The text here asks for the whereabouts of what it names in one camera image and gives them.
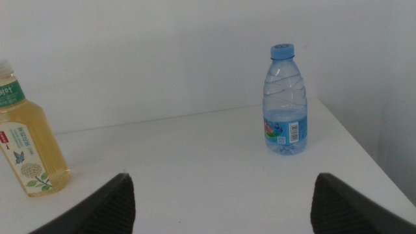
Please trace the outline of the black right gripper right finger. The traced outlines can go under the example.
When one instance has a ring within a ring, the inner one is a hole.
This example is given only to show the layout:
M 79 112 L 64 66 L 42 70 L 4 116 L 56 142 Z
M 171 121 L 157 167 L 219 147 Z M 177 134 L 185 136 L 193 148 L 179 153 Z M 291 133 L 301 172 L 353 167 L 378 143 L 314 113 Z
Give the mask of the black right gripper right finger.
M 330 173 L 316 178 L 310 221 L 318 234 L 415 234 L 415 224 Z

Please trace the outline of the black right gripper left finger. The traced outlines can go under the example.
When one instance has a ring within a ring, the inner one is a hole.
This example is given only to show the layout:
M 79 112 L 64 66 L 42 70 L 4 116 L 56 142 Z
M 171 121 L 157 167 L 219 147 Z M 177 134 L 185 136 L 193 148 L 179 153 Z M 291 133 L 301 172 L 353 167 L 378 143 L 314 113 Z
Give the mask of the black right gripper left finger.
M 135 223 L 135 193 L 129 174 L 120 173 L 59 217 L 34 230 L 38 234 L 130 234 Z

